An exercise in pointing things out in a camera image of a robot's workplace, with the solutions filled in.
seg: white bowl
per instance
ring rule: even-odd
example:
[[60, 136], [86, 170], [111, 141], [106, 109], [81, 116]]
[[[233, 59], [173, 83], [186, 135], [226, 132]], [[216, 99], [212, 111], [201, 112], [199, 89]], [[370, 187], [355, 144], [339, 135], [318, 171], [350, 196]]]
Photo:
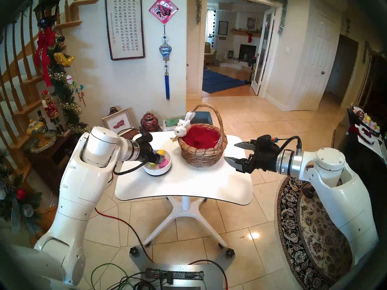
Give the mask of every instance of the white bowl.
[[142, 168], [144, 168], [146, 173], [151, 175], [151, 176], [155, 176], [155, 177], [162, 176], [163, 174], [166, 174], [169, 171], [169, 169], [171, 168], [171, 164], [172, 164], [172, 157], [167, 151], [165, 151], [165, 158], [169, 162], [163, 168], [159, 168], [158, 165], [152, 166], [149, 163], [145, 164]]

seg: yellow vase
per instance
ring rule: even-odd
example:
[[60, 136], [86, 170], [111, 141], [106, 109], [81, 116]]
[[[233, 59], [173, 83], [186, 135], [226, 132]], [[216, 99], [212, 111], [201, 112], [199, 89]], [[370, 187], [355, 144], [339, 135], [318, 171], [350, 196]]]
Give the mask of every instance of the yellow vase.
[[27, 129], [27, 134], [33, 138], [38, 139], [38, 143], [36, 145], [37, 148], [43, 147], [50, 142], [50, 138], [44, 136], [44, 124], [39, 121], [35, 121], [30, 119]]

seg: framed picture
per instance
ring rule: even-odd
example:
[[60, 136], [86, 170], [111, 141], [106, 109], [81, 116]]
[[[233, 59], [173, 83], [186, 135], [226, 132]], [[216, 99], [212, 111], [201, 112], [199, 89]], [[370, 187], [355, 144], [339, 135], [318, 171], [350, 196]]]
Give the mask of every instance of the framed picture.
[[102, 119], [102, 123], [105, 128], [112, 130], [117, 134], [124, 129], [134, 128], [133, 122], [129, 116], [128, 109], [124, 109], [104, 117]]
[[141, 0], [105, 0], [105, 11], [110, 58], [144, 58]]
[[248, 17], [247, 18], [247, 29], [255, 30], [256, 22], [257, 22], [257, 18]]
[[218, 34], [227, 35], [227, 30], [228, 30], [228, 22], [219, 21]]

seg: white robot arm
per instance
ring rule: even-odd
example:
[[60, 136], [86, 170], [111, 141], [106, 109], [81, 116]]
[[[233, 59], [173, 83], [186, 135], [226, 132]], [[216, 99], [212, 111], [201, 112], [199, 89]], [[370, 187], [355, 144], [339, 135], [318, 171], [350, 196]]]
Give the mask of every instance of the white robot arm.
[[51, 264], [51, 274], [46, 271], [41, 275], [70, 285], [80, 282], [86, 263], [83, 250], [86, 226], [116, 163], [137, 160], [159, 164], [164, 157], [153, 152], [151, 141], [148, 133], [132, 141], [102, 127], [94, 127], [90, 134], [81, 136], [60, 183], [54, 222], [34, 247], [43, 252], [34, 256]]
[[[298, 139], [297, 151], [284, 149], [293, 139]], [[263, 169], [310, 182], [332, 222], [347, 237], [352, 266], [356, 265], [379, 242], [370, 196], [360, 177], [345, 162], [344, 154], [334, 148], [301, 154], [301, 140], [297, 136], [289, 138], [281, 148], [275, 142], [275, 138], [264, 135], [237, 143], [235, 146], [253, 150], [254, 154], [249, 159], [224, 158], [240, 172]], [[310, 161], [314, 161], [314, 167], [307, 170]]]

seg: wicker basket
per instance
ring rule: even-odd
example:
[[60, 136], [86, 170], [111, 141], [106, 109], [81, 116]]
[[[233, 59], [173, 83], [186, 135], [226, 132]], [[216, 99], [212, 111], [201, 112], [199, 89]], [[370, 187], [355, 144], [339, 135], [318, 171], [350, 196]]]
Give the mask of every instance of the wicker basket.
[[195, 112], [199, 107], [208, 107], [215, 111], [216, 117], [218, 118], [220, 129], [211, 124], [193, 124], [192, 126], [204, 126], [209, 130], [215, 130], [220, 134], [219, 142], [214, 148], [195, 148], [189, 146], [184, 142], [180, 137], [178, 139], [179, 145], [182, 149], [182, 157], [187, 161], [188, 164], [191, 164], [195, 167], [208, 167], [214, 165], [222, 157], [223, 151], [227, 146], [227, 137], [224, 134], [222, 118], [218, 110], [210, 104], [199, 104], [197, 105], [192, 112]]

